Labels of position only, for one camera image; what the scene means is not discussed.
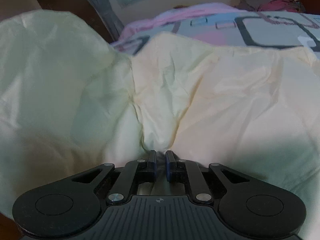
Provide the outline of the pink blanket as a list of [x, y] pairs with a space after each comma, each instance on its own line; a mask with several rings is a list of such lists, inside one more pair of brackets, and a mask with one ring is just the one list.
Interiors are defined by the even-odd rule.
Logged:
[[245, 10], [240, 10], [219, 2], [203, 3], [192, 5], [189, 7], [174, 8], [162, 12], [161, 14], [153, 18], [138, 20], [127, 24], [121, 32], [119, 39], [123, 40], [135, 35], [138, 32], [150, 30], [155, 27], [160, 27], [168, 23], [186, 20], [189, 18], [243, 11]]

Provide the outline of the patterned grey bed sheet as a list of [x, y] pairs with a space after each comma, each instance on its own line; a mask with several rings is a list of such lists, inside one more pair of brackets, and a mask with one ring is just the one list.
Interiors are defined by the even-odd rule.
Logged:
[[319, 57], [319, 16], [286, 11], [230, 12], [173, 21], [112, 44], [128, 55], [183, 60], [217, 50], [305, 48]]

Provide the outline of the brown wooden door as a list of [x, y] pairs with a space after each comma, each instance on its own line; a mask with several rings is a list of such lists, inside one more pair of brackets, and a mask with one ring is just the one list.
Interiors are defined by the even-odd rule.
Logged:
[[108, 43], [114, 41], [96, 10], [87, 0], [37, 0], [42, 9], [68, 11], [83, 19]]

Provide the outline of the pile of folded clothes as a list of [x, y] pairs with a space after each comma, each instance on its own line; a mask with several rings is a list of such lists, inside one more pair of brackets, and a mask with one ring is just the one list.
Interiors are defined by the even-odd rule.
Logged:
[[240, 0], [236, 6], [246, 11], [287, 11], [304, 13], [305, 8], [300, 0]]

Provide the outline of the cream padded quilted jacket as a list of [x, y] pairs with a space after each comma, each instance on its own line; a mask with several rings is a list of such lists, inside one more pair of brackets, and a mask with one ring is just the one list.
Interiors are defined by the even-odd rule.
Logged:
[[1, 23], [1, 213], [29, 189], [173, 150], [297, 194], [319, 218], [319, 60], [169, 32], [136, 55], [77, 16]]

